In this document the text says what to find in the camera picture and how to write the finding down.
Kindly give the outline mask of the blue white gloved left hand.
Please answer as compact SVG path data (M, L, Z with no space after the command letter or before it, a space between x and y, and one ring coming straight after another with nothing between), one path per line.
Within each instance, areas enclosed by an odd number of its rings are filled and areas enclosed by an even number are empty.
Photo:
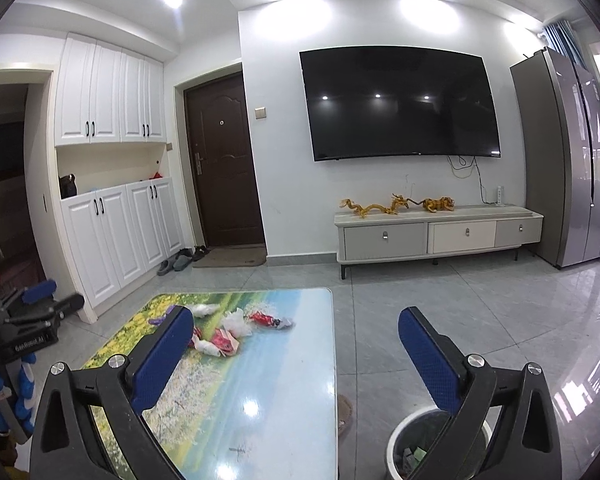
M24 356L11 386L0 376L0 437L12 434L23 443L33 434L35 384L32 365L35 362L34 353Z

